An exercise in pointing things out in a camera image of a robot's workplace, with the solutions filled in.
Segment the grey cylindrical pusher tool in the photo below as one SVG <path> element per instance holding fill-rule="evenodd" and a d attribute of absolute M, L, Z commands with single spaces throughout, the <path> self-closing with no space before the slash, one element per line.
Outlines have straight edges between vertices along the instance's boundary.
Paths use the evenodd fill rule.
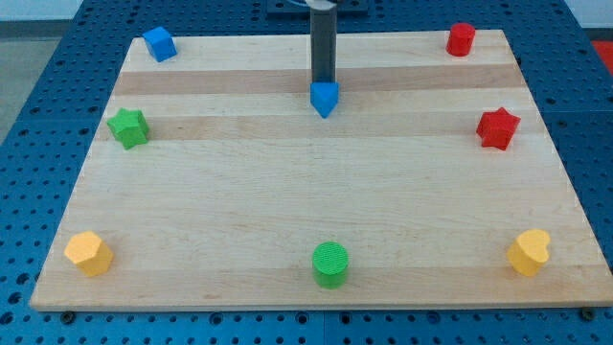
<path fill-rule="evenodd" d="M 337 4 L 329 0 L 309 0 L 311 80 L 336 80 Z"/>

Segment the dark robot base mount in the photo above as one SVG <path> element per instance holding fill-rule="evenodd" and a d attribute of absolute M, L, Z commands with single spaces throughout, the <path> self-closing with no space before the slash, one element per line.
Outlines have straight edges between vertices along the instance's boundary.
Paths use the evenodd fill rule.
<path fill-rule="evenodd" d="M 310 14 L 310 8 L 305 1 L 299 0 L 265 0 L 268 16 L 288 16 L 294 14 Z M 339 14 L 367 14 L 370 3 L 368 0 L 344 0 L 338 4 Z"/>

